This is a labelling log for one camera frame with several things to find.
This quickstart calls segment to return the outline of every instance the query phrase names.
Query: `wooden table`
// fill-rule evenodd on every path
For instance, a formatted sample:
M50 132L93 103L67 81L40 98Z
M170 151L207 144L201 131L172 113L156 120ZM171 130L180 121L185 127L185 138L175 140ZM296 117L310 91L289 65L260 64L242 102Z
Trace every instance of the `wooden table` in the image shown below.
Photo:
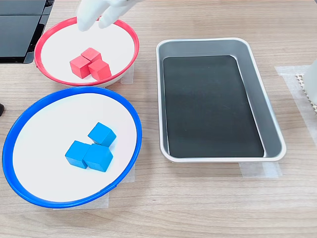
M47 29L74 15L57 1ZM109 208L56 211L24 201L0 170L1 238L316 238L317 149L275 66L317 58L313 0L147 0L123 18L140 38L127 98L143 124L136 181L109 194ZM159 151L156 45L172 38L240 37L253 49L288 152L280 178L243 178L238 164L173 164ZM43 96L64 88L34 63L0 65L0 147L14 121Z

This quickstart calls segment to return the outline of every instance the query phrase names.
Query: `red cube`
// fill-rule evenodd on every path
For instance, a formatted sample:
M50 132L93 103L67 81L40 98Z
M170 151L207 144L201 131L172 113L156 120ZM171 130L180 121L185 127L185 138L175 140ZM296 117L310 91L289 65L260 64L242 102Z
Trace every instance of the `red cube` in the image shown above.
M109 64L101 59L91 63L88 67L92 77L97 81L104 80L111 76Z
M86 58L79 56L70 62L71 71L80 78L85 78L90 74L88 65L91 62Z
M91 63L97 60L103 60L101 54L93 48L88 48L81 54L81 56L88 59Z

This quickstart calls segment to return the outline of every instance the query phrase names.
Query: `silver tray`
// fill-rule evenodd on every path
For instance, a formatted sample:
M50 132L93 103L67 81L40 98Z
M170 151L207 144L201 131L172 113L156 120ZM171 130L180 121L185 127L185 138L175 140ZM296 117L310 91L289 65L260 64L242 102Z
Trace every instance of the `silver tray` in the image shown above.
M232 56L237 61L252 115L264 150L263 157L191 157L170 155L166 122L163 60L170 57ZM286 145L249 44L239 38L167 40L157 46L159 145L173 162L278 161Z

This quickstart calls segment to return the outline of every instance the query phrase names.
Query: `blue cube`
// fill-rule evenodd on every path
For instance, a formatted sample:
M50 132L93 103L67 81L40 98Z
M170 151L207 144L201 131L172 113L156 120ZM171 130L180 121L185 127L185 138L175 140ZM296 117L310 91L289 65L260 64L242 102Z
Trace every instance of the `blue cube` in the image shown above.
M84 162L84 157L89 148L89 144L75 140L66 152L65 157L71 165L85 169L87 164Z
M91 138L96 144L109 147L116 138L116 135L109 127L99 122L89 133L88 137Z
M92 144L87 151L84 161L89 168L106 172L113 158L108 147Z

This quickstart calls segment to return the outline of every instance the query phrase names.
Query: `tray rim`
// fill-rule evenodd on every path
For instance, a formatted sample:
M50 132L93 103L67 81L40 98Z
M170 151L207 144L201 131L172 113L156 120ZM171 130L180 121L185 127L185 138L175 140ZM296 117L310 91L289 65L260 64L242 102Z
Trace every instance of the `tray rim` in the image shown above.
M256 71L257 77L259 79L260 87L263 92L263 96L265 98L265 102L267 105L267 108L270 112L270 117L272 118L273 124L275 126L279 141L281 143L281 151L278 155L275 157L196 157L196 158L176 158L169 154L169 152L164 147L164 139L163 139L163 120L162 120L162 98L160 96L161 94L161 65L160 65L160 54L159 49L161 46L163 46L166 43L170 42L199 42L199 41L227 41L227 40L235 40L240 41L244 45L247 46L249 55L252 60L252 64L254 66L254 69ZM282 159L286 154L286 143L284 140L284 137L282 135L282 131L279 127L279 124L277 122L273 107L271 105L271 102L268 98L267 92L265 90L262 78L260 76L259 69L257 67L254 55L252 53L251 47L248 42L241 38L236 37L229 37L229 38L208 38L208 39L171 39L171 40L164 40L161 41L156 48L156 56L157 56L157 77L158 77L158 123L159 123L159 148L161 153L170 161L176 162L176 163L232 163L232 162L275 162Z

